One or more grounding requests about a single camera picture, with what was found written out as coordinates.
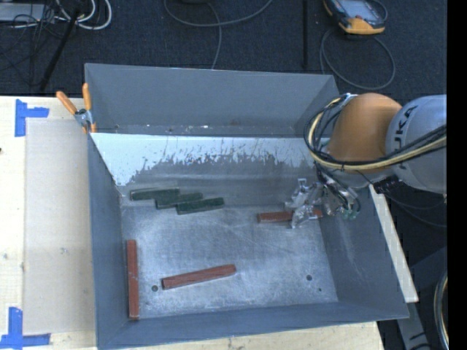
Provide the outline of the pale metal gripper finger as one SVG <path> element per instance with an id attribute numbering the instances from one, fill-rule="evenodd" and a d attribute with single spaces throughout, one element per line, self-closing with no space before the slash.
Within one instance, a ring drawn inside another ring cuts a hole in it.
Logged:
<path id="1" fill-rule="evenodd" d="M 285 201 L 286 210 L 295 210 L 302 207 L 316 188 L 315 183 L 307 184 L 306 178 L 299 178 L 297 188 L 293 191 L 290 200 Z"/>
<path id="2" fill-rule="evenodd" d="M 323 212 L 316 206 L 303 205 L 293 211 L 290 227 L 292 229 L 301 227 L 306 221 L 319 219 Z"/>

